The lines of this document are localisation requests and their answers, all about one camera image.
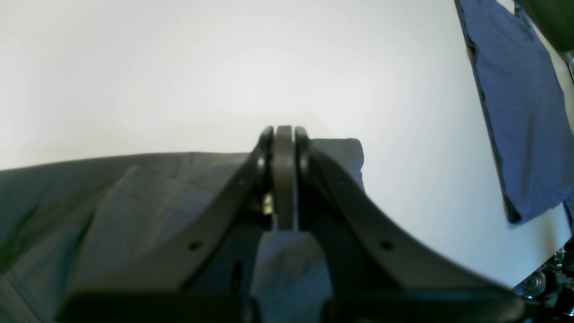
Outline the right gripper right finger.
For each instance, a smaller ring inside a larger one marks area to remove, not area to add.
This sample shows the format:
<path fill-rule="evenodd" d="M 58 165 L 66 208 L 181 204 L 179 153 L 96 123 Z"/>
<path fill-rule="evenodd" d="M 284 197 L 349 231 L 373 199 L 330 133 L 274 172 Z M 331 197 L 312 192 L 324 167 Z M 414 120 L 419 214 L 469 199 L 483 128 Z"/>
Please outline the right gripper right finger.
<path fill-rule="evenodd" d="M 375 206 L 296 127 L 299 229 L 319 243 L 333 289 L 323 323 L 519 323 L 513 292 L 433 252 Z"/>

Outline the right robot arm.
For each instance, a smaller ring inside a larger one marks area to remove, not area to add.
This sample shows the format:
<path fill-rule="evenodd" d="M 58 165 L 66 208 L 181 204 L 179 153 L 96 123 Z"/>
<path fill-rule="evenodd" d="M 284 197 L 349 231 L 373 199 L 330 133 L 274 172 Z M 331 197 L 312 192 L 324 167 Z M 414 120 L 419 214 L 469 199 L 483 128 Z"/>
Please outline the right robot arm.
<path fill-rule="evenodd" d="M 333 295 L 322 323 L 573 321 L 573 274 L 550 262 L 511 292 L 400 229 L 303 127 L 267 127 L 199 217 L 129 265 L 72 290 L 62 323 L 260 323 L 250 288 L 265 231 L 309 231 Z"/>

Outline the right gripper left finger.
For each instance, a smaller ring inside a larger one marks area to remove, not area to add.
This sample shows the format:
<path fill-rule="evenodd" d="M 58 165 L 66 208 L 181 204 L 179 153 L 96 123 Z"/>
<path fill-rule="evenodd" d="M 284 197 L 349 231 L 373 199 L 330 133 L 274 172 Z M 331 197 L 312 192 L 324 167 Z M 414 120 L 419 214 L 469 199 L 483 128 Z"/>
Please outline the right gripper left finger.
<path fill-rule="evenodd" d="M 61 323 L 260 323 L 251 295 L 265 231 L 295 229 L 293 129 L 267 127 L 209 206 L 164 244 L 75 288 Z"/>

